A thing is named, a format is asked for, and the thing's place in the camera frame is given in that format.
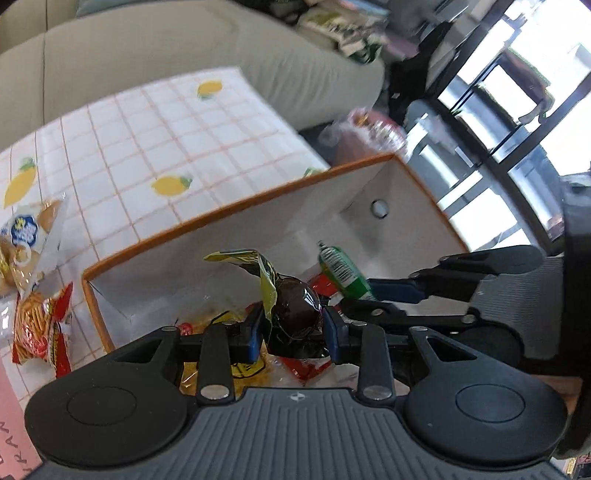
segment sofa cushion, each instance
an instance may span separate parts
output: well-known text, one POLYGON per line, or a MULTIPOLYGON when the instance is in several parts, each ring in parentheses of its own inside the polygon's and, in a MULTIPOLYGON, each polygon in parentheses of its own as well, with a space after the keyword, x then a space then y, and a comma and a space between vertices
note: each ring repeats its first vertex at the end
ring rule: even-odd
POLYGON ((384 75, 380 61, 357 64, 226 0, 156 2, 81 18, 51 29, 45 53, 46 122, 153 80, 237 65, 300 129, 373 105, 384 75))
POLYGON ((47 29, 76 18, 78 2, 79 0, 47 0, 47 29))
POLYGON ((0 151, 43 125, 43 34, 0 55, 0 151))
POLYGON ((80 0, 77 17, 84 17, 85 15, 92 15, 109 8, 125 7, 130 4, 138 4, 150 0, 80 0))
POLYGON ((0 53, 76 17, 79 0, 17 0, 2 14, 0 53))
POLYGON ((1 25, 0 53, 47 30, 45 0, 18 0, 14 2, 2 14, 1 25))

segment table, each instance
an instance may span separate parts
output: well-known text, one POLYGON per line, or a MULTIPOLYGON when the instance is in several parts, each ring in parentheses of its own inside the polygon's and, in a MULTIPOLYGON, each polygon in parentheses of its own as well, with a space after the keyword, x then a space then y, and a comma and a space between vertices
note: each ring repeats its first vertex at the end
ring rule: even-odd
MULTIPOLYGON (((179 223, 328 165, 250 87, 237 68, 186 74, 127 90, 45 125, 0 153, 0 193, 32 157, 37 175, 17 205, 66 192, 58 269, 44 282, 70 281, 74 368, 105 354, 80 286, 82 272, 179 223), (198 95, 221 81, 221 91, 198 95)), ((54 378, 41 360, 2 364, 24 409, 54 378)))

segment plastic bag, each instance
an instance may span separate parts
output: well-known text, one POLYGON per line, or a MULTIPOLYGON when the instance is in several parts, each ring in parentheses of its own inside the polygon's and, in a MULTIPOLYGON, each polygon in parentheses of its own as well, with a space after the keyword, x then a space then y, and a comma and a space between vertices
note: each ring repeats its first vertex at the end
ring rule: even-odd
POLYGON ((49 298, 35 291, 26 299, 18 299, 14 317, 13 363, 22 365, 31 358, 40 358, 56 370, 56 377, 72 371, 68 354, 72 287, 69 283, 49 298))
MULTIPOLYGON (((235 312, 223 312, 211 319, 210 316, 189 320, 179 327, 181 331, 189 335, 191 333, 203 333, 212 323, 225 320, 241 320, 242 315, 235 312)), ((196 363, 185 363, 183 376, 180 383, 180 391, 186 395, 195 395, 197 389, 197 376, 199 370, 196 363)), ((270 355, 265 345, 261 347, 261 355, 256 363, 232 365, 232 376, 234 378, 234 390, 237 397, 242 395, 246 387, 283 387, 298 388, 302 382, 285 367, 279 357, 270 355)))
POLYGON ((46 274, 55 270, 61 230, 66 220, 66 195, 16 209, 0 229, 4 260, 22 299, 26 299, 46 274))
POLYGON ((347 150, 356 152, 357 158, 379 153, 396 153, 405 161, 408 158, 404 129, 391 118, 365 108, 356 108, 334 121, 322 130, 318 141, 326 147, 347 143, 347 150))

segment plastic packaging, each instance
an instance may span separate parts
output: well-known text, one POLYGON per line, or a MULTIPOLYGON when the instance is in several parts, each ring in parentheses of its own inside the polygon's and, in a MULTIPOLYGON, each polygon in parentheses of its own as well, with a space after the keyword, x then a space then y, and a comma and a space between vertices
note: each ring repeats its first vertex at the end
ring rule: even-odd
MULTIPOLYGON (((183 322, 182 325, 190 325, 192 333, 203 333, 205 328, 211 323, 222 322, 225 320, 238 320, 241 315, 235 312, 223 312, 212 320, 208 317, 190 319, 183 322)), ((185 363, 183 376, 181 378, 180 390, 186 395, 195 395, 197 388, 197 376, 199 374, 198 365, 195 363, 185 363)), ((232 365, 232 376, 234 378, 234 390, 236 396, 240 397, 246 387, 281 387, 298 388, 303 384, 290 370, 281 362, 279 357, 270 355, 265 345, 261 348, 261 355, 256 363, 252 365, 234 364, 232 365)))
POLYGON ((322 272, 347 298, 375 300, 366 278, 353 261, 339 247, 319 243, 318 262, 322 272))
POLYGON ((343 144, 343 152, 355 155, 348 160, 380 153, 396 153, 404 161, 408 160, 404 129, 391 118, 365 108, 356 108, 346 117, 334 121, 322 130, 318 141, 325 147, 343 144))
POLYGON ((56 268, 66 210, 65 194, 47 202, 21 206, 0 229, 2 250, 22 299, 56 268))
POLYGON ((256 250, 214 252, 205 260, 232 263, 261 279, 262 303, 270 323, 264 336, 270 353, 290 358, 328 355, 322 338, 320 299, 307 283, 277 273, 256 250))
POLYGON ((66 195, 20 206, 0 229, 0 339, 11 340, 21 300, 57 265, 66 195))
POLYGON ((22 365, 31 358, 40 358, 53 366, 56 376, 72 371, 68 354, 71 335, 72 283, 53 297, 39 292, 18 300, 14 319, 12 362, 22 365))

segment yellow snack wrapper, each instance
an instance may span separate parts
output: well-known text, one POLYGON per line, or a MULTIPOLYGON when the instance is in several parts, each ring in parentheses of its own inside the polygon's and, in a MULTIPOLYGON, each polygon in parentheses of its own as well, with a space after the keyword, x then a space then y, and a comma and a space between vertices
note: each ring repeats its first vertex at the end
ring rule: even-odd
POLYGON ((228 262, 237 265, 251 275, 260 277, 262 305, 265 317, 271 321, 273 307, 277 303, 277 282, 279 275, 273 265, 256 250, 226 250, 214 252, 203 258, 208 262, 228 262))

